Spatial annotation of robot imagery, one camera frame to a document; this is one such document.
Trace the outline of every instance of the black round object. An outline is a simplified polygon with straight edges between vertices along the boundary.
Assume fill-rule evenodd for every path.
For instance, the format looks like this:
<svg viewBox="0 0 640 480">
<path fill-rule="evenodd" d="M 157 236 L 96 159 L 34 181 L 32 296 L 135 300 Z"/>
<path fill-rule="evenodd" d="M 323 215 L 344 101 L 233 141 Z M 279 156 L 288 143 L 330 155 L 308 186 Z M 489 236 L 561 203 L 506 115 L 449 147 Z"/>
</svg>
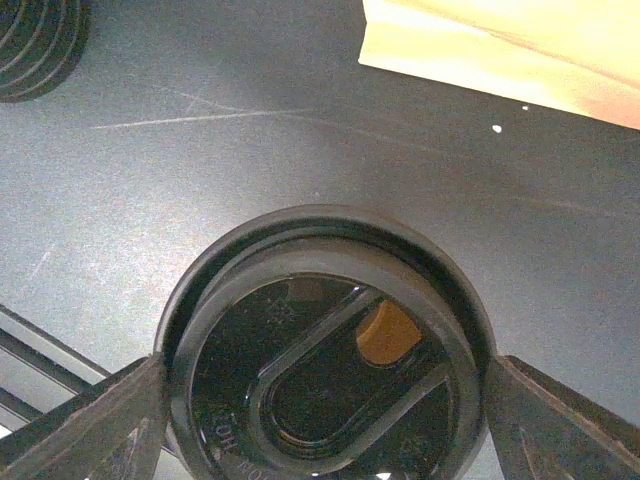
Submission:
<svg viewBox="0 0 640 480">
<path fill-rule="evenodd" d="M 12 11 L 0 39 L 5 103 L 31 100 L 60 85 L 80 60 L 89 30 L 86 0 L 21 0 Z"/>
<path fill-rule="evenodd" d="M 370 356 L 400 329 L 415 330 L 400 353 Z M 477 295 L 426 238 L 349 207 L 220 239 L 172 294 L 156 350 L 196 478 L 455 478 L 486 432 L 495 345 Z"/>
</svg>

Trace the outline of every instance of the ridged black object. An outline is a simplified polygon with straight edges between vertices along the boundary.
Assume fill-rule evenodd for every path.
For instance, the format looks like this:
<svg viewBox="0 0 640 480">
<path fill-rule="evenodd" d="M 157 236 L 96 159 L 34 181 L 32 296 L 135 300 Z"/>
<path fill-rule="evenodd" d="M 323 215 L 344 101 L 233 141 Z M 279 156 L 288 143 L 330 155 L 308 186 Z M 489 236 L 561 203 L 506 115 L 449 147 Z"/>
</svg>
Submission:
<svg viewBox="0 0 640 480">
<path fill-rule="evenodd" d="M 87 0 L 0 2 L 0 102 L 37 98 L 60 85 L 87 41 Z"/>
</svg>

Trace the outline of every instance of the yellow paper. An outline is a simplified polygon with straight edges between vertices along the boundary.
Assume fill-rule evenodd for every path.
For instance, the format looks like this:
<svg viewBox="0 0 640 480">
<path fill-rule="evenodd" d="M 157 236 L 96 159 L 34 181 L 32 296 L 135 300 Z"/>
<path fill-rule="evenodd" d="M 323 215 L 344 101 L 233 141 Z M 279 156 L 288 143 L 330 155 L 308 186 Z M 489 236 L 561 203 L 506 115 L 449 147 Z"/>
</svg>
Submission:
<svg viewBox="0 0 640 480">
<path fill-rule="evenodd" d="M 360 63 L 640 129 L 640 2 L 364 0 Z"/>
</svg>

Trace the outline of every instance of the paper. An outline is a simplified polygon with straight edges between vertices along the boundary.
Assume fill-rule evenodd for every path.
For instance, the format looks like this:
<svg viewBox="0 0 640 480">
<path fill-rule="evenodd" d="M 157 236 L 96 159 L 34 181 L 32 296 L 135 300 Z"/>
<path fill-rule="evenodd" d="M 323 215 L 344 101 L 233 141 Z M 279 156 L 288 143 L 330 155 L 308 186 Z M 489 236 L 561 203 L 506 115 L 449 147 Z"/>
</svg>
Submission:
<svg viewBox="0 0 640 480">
<path fill-rule="evenodd" d="M 360 63 L 640 129 L 640 2 L 364 0 Z"/>
</svg>

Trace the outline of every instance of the gray table surface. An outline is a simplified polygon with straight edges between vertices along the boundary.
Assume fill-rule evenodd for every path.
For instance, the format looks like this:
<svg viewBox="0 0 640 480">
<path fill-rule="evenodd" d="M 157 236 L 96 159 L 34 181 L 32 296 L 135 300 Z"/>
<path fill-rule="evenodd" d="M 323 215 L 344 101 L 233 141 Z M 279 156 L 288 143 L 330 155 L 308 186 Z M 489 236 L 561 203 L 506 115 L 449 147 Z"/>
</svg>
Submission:
<svg viewBox="0 0 640 480">
<path fill-rule="evenodd" d="M 361 205 L 451 255 L 501 352 L 640 423 L 639 132 L 360 66 L 356 0 L 95 3 L 69 80 L 0 105 L 1 303 L 114 371 L 222 234 Z M 465 478 L 501 478 L 490 442 Z"/>
</svg>

